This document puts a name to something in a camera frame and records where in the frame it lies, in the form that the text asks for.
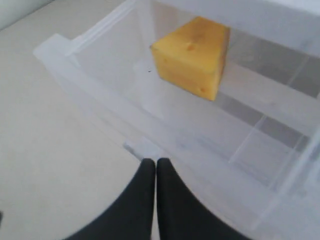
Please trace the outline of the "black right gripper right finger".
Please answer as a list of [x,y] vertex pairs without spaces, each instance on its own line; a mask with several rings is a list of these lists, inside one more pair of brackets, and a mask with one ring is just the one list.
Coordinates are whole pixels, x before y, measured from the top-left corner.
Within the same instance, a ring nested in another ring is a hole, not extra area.
[[190,191],[168,158],[156,166],[156,204],[161,240],[247,240],[210,212]]

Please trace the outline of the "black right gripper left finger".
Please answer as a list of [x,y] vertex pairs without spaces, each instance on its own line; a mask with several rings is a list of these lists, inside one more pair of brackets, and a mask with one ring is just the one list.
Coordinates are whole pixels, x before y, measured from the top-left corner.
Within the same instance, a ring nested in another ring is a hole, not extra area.
[[141,161],[132,180],[99,217],[69,240],[150,240],[155,199],[155,162]]

